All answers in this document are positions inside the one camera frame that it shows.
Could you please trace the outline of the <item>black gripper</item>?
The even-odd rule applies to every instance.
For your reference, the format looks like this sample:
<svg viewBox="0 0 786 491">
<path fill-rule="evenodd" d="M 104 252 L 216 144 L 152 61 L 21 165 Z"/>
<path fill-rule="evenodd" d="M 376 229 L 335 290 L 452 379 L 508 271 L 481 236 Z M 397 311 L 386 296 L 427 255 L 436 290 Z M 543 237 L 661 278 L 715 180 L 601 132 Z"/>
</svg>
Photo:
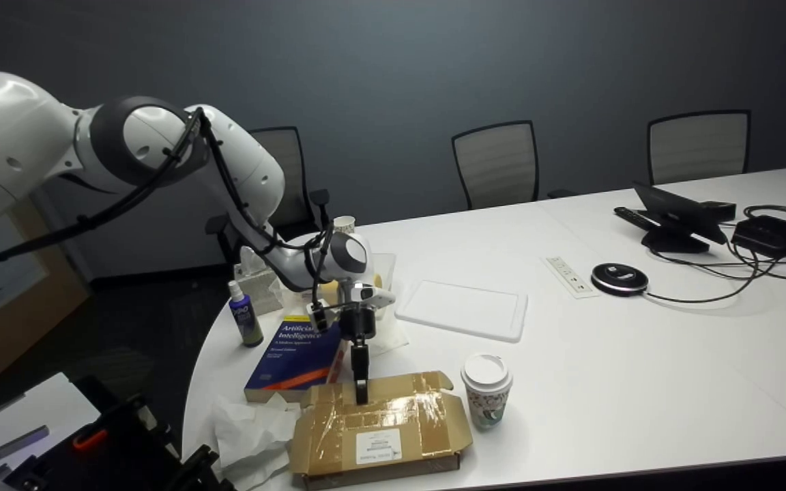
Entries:
<svg viewBox="0 0 786 491">
<path fill-rule="evenodd" d="M 354 403 L 367 403 L 367 341 L 376 335 L 374 319 L 392 303 L 370 281 L 331 281 L 311 293 L 305 311 L 320 330 L 337 324 L 351 343 Z"/>
</svg>

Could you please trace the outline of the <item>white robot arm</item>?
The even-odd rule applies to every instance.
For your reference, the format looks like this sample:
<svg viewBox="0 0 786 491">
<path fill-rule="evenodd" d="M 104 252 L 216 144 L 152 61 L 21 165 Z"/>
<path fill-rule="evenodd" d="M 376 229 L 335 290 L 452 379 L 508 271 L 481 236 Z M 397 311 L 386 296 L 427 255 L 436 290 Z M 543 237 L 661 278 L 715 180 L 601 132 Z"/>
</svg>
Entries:
<svg viewBox="0 0 786 491">
<path fill-rule="evenodd" d="M 0 217 L 51 177 L 118 193 L 118 202 L 96 217 L 3 248 L 0 263 L 97 229 L 191 176 L 220 196 L 238 236 L 280 285 L 311 297 L 313 324 L 341 328 L 354 399 L 367 401 L 374 311 L 386 303 L 370 285 L 367 243 L 343 222 L 305 243 L 280 240 L 270 217 L 285 191 L 283 169 L 239 124 L 209 105 L 175 108 L 152 97 L 79 110 L 18 75 L 0 72 Z"/>
</svg>

